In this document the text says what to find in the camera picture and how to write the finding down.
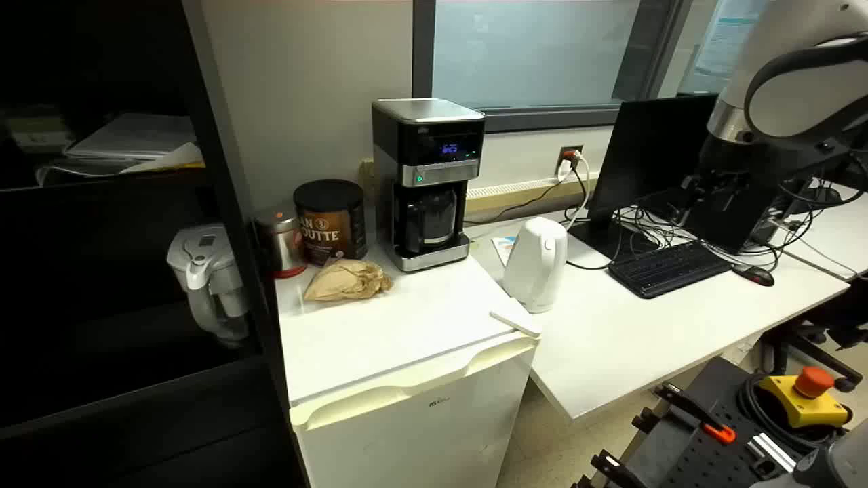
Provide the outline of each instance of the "black cabinet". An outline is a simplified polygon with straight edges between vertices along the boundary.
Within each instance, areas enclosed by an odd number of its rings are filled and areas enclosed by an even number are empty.
[[[36,165],[57,154],[0,130],[0,485],[300,482],[247,192],[178,0],[13,0],[0,65],[2,120],[51,115],[82,138],[118,112],[182,115],[205,160],[38,188]],[[251,309],[240,349],[196,328],[166,265],[173,234],[200,222],[230,230]]]

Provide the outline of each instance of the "coffee maker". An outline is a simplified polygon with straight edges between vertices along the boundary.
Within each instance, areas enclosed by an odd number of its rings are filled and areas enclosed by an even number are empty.
[[[486,116],[439,99],[375,101],[376,229],[401,271],[463,261],[467,180],[481,177]]]

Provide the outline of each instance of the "black keyboard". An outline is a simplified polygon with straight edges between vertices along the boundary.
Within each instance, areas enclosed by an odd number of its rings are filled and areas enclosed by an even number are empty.
[[[620,257],[608,265],[608,273],[639,299],[654,299],[721,271],[729,271],[729,264],[696,242],[638,257]]]

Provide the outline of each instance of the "cord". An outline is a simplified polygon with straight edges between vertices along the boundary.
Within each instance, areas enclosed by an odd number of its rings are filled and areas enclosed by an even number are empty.
[[[571,168],[571,174],[575,174],[575,183],[578,183],[578,206],[570,211],[570,208],[565,208],[565,229],[571,229],[575,226],[575,221],[578,221],[578,215],[580,215],[580,208],[589,203],[589,188],[585,188],[585,183],[582,183],[582,177]]]
[[[806,221],[797,226],[797,230],[788,230],[784,237],[784,245],[775,246],[778,253],[784,253],[787,246],[797,245],[810,229],[813,229],[813,221],[820,216],[822,211],[807,211]]]
[[[495,215],[489,216],[489,221],[463,221],[463,226],[486,226],[486,222],[501,221],[501,216],[506,216],[509,211],[517,211],[517,208],[523,208],[523,206],[532,206],[532,203],[542,202],[542,199],[544,199],[550,191],[557,191],[557,188],[562,188],[562,185],[550,185],[550,188],[544,188],[539,196],[533,196],[533,199],[529,199],[529,202],[520,202],[520,203],[516,203],[516,206],[506,206],[506,208],[495,211]]]
[[[782,253],[767,242],[761,242],[760,246],[764,246],[769,253],[774,261],[769,261],[769,265],[764,271],[774,273],[778,269],[778,264],[782,264]]]
[[[615,253],[613,253],[611,264],[615,264],[620,257],[620,246],[623,246],[623,234],[618,234],[618,245],[615,245]],[[604,265],[580,265],[575,261],[566,261],[566,265],[580,269],[580,271],[608,271],[611,264],[604,264]]]
[[[840,265],[840,269],[851,271],[851,280],[868,283],[868,277],[864,277],[864,273],[859,273],[859,271],[848,269],[845,264],[840,264],[840,261],[836,261],[836,257],[825,256],[825,253],[822,253],[822,250],[816,250],[810,242],[806,242],[806,240],[802,240],[802,246],[807,246],[807,250],[810,250],[810,253],[816,253],[820,257],[832,261],[836,265]]]
[[[868,180],[864,160],[862,160],[856,153],[848,153],[848,158],[851,158],[851,165],[856,165],[856,170]],[[854,192],[854,196],[848,196],[848,199],[839,202],[836,206],[854,203],[854,202],[859,202],[862,196],[864,196],[864,188],[856,188],[856,192]]]

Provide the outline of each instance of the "white desk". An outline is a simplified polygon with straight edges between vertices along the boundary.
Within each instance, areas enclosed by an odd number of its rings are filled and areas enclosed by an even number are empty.
[[[472,229],[472,256],[501,280],[490,237],[517,234],[520,222]],[[570,237],[566,257],[604,264]],[[642,302],[604,271],[566,269],[557,306],[539,317],[533,355],[539,390],[570,417],[580,417],[638,389],[656,386],[729,345],[782,325],[848,286],[782,256],[775,288],[719,273],[692,288]]]
[[[854,280],[868,271],[868,196],[854,203],[825,208],[810,230],[787,246],[788,256],[813,264],[840,280]]]

